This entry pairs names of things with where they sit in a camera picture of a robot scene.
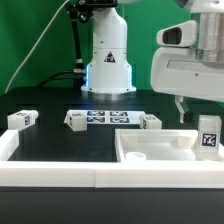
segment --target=printed marker sheet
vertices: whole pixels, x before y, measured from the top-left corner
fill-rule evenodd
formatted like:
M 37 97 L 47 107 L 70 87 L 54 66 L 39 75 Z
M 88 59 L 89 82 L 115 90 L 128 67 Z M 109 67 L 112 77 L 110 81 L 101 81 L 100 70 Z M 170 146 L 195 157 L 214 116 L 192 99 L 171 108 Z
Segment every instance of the printed marker sheet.
M 88 124 L 140 124 L 139 116 L 144 111 L 71 110 L 81 112 Z

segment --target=white block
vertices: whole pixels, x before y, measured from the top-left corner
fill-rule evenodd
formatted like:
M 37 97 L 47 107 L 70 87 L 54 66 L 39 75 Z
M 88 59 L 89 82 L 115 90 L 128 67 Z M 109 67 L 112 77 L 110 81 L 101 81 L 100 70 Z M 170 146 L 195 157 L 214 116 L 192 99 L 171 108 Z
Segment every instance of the white block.
M 73 131 L 87 130 L 87 118 L 79 111 L 69 110 L 67 112 L 67 124 Z
M 35 110 L 21 110 L 7 117 L 8 129 L 21 131 L 34 125 L 37 117 L 38 112 Z
M 217 160 L 222 120 L 219 116 L 201 115 L 198 125 L 198 160 Z
M 18 130 L 7 130 L 0 137 L 0 161 L 7 161 L 18 146 Z
M 139 120 L 141 129 L 162 129 L 162 121 L 153 114 L 142 114 Z

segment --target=cable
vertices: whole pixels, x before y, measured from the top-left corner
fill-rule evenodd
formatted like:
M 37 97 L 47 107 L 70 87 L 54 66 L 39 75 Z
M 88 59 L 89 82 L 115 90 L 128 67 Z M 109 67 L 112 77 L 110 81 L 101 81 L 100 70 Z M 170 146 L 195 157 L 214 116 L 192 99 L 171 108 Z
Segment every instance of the cable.
M 82 76 L 80 77 L 73 77 L 73 78 L 52 78 L 52 79 L 47 79 L 46 81 L 40 83 L 38 85 L 38 87 L 43 87 L 45 84 L 47 84 L 48 82 L 51 82 L 51 81 L 58 81 L 58 80 L 80 80 L 80 78 L 83 78 Z
M 38 46 L 38 44 L 40 43 L 40 41 L 42 40 L 42 38 L 44 37 L 44 35 L 46 34 L 46 32 L 48 31 L 49 27 L 51 26 L 51 24 L 54 22 L 54 20 L 56 19 L 56 17 L 58 16 L 58 14 L 60 13 L 60 11 L 64 8 L 64 6 L 69 2 L 70 0 L 66 0 L 61 7 L 56 11 L 56 13 L 54 14 L 54 16 L 52 17 L 52 19 L 50 20 L 50 22 L 48 23 L 48 25 L 46 26 L 46 28 L 44 29 L 44 31 L 42 32 L 42 34 L 40 35 L 39 39 L 36 41 L 36 43 L 34 44 L 33 48 L 30 50 L 30 52 L 28 53 L 28 55 L 26 56 L 26 58 L 23 60 L 23 62 L 21 63 L 21 65 L 17 68 L 17 70 L 15 71 L 15 73 L 13 74 L 12 78 L 10 79 L 5 93 L 7 93 L 9 91 L 9 88 L 11 87 L 12 82 L 14 81 L 14 79 L 16 78 L 16 76 L 18 75 L 18 73 L 20 72 L 20 70 L 22 69 L 22 67 L 26 64 L 26 62 L 28 61 L 28 59 L 30 58 L 30 56 L 33 54 L 34 50 L 36 49 L 36 47 Z
M 48 77 L 46 80 L 42 81 L 40 84 L 38 84 L 37 87 L 43 87 L 49 80 L 57 78 L 57 77 L 62 76 L 62 75 L 66 75 L 66 74 L 74 74 L 74 71 L 58 72 L 58 73 Z

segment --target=small white cube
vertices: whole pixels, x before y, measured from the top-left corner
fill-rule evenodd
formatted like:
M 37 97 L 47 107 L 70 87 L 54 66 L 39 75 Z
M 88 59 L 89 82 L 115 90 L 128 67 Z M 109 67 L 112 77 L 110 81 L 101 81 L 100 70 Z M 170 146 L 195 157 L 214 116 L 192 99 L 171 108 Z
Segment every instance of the small white cube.
M 219 116 L 201 115 L 198 125 L 198 160 L 217 160 L 222 120 Z
M 21 110 L 7 117 L 8 129 L 21 131 L 34 125 L 37 117 L 38 112 L 35 110 Z
M 141 129 L 162 129 L 162 121 L 153 114 L 142 114 L 139 119 Z
M 79 111 L 69 110 L 67 112 L 67 124 L 73 131 L 87 130 L 87 118 Z

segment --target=black tabletop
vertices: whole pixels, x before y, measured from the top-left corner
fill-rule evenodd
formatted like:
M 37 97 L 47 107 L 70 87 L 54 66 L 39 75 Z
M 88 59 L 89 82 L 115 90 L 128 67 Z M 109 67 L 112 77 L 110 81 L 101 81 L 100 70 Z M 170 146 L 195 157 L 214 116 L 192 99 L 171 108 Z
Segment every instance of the black tabletop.
M 7 116 L 20 110 L 37 110 L 36 124 L 20 131 L 20 146 L 13 161 L 116 162 L 116 128 L 139 129 L 139 125 L 88 124 L 87 131 L 73 132 L 64 119 L 68 110 L 144 111 L 163 122 L 163 129 L 197 129 L 199 115 L 219 115 L 224 109 L 215 102 L 187 99 L 194 113 L 189 124 L 180 123 L 174 96 L 139 90 L 136 97 L 122 101 L 85 98 L 68 88 L 16 88 L 0 97 L 0 130 L 7 129 Z

